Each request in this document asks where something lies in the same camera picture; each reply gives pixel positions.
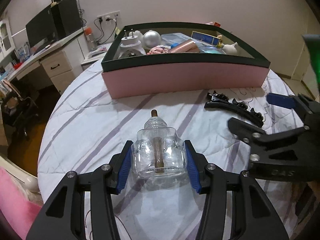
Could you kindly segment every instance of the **bedspread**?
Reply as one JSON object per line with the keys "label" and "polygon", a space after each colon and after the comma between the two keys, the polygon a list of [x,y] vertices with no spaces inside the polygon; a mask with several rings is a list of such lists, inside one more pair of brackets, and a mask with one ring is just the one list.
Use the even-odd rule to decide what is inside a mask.
{"label": "bedspread", "polygon": [[[245,170],[250,147],[236,139],[227,121],[238,115],[223,110],[206,110],[207,92],[185,91],[112,100],[103,82],[101,60],[81,73],[63,93],[45,128],[38,160],[38,183],[46,201],[66,172],[94,171],[121,152],[127,140],[136,140],[138,130],[156,109],[168,126],[177,129],[183,140],[191,140],[196,152],[225,171]],[[264,117],[263,129],[276,133],[301,127],[293,110],[269,105],[269,92],[293,94],[272,71],[261,88],[218,89],[230,99],[245,101]],[[276,208],[289,234],[297,224],[292,184],[258,180]],[[170,187],[149,185],[129,175],[121,194],[113,195],[114,213],[121,239],[194,240],[204,206],[204,195],[197,195],[188,182]],[[93,239],[90,194],[85,194],[87,239]],[[227,198],[224,239],[230,236],[231,197]]]}

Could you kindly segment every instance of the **blue rubber pad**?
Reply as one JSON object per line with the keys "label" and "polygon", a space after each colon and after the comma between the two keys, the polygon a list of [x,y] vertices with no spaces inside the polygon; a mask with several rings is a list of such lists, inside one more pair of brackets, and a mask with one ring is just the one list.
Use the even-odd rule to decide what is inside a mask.
{"label": "blue rubber pad", "polygon": [[201,191],[201,185],[199,180],[199,171],[196,167],[196,164],[191,156],[190,150],[186,145],[186,154],[187,154],[187,171],[189,174],[189,179],[191,183],[191,187],[196,190],[197,193]]}
{"label": "blue rubber pad", "polygon": [[127,151],[123,163],[121,165],[120,171],[118,173],[118,183],[116,190],[118,194],[121,192],[121,190],[124,189],[125,184],[127,182],[129,171],[131,168],[131,147],[129,147],[129,150]]}
{"label": "blue rubber pad", "polygon": [[287,109],[294,109],[296,107],[296,104],[293,98],[279,95],[279,94],[274,94],[274,93],[267,94],[267,101],[271,105],[280,106]]}

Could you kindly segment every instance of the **drawer handle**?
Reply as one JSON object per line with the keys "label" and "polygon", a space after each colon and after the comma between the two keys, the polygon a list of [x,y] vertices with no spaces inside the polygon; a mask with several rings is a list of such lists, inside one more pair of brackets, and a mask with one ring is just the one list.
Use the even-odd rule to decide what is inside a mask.
{"label": "drawer handle", "polygon": [[59,67],[60,64],[56,65],[55,67],[51,67],[51,70],[55,69],[56,67]]}

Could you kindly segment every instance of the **brown floor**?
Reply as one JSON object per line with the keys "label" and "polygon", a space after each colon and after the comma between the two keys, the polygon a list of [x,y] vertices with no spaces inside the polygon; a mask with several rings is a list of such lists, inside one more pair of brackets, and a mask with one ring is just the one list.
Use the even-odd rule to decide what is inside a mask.
{"label": "brown floor", "polygon": [[29,140],[24,137],[13,138],[8,148],[9,160],[34,176],[37,176],[38,156],[44,129],[60,98],[60,94],[54,86],[46,87],[39,93],[36,104],[39,107],[40,120],[27,127]]}

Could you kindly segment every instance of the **clear glass bottle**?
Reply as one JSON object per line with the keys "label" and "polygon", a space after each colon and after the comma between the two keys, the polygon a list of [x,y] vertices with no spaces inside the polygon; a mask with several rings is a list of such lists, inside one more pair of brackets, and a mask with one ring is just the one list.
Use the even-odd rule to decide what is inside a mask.
{"label": "clear glass bottle", "polygon": [[132,170],[139,177],[180,175],[186,171],[184,141],[152,110],[132,147]]}

